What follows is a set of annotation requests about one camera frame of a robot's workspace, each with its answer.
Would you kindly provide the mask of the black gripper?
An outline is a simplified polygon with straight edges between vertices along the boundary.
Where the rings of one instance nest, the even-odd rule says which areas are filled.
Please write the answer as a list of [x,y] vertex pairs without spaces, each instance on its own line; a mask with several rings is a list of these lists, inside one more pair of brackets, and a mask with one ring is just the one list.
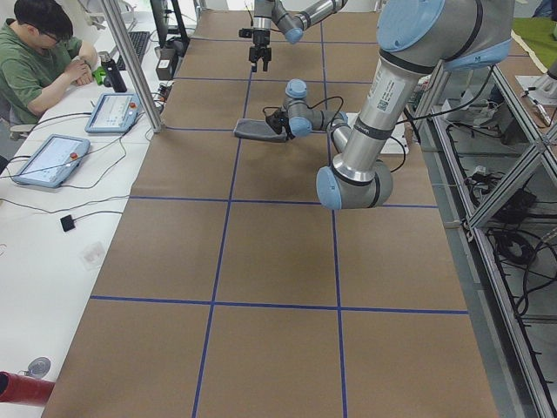
[[254,62],[251,66],[252,72],[258,72],[258,61],[263,61],[263,71],[268,71],[272,60],[272,49],[270,47],[271,31],[262,29],[252,30],[253,46],[249,49],[249,61]]

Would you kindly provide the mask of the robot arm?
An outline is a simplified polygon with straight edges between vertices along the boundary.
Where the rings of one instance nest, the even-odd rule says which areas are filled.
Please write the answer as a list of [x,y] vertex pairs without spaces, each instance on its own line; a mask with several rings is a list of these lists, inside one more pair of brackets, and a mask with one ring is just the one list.
[[282,110],[293,135],[324,130],[337,148],[319,169],[320,203],[331,209],[380,206],[393,189],[379,160],[419,80],[437,64],[447,71],[475,70],[502,61],[510,51],[512,1],[390,1],[380,12],[378,67],[353,124],[334,111],[314,111],[305,84],[291,80]]
[[263,64],[263,71],[268,71],[272,61],[270,42],[273,25],[289,44],[296,44],[306,30],[341,11],[346,4],[345,0],[321,0],[292,14],[281,1],[255,1],[251,27],[238,31],[239,37],[252,40],[248,56],[252,72],[258,71],[259,62]]

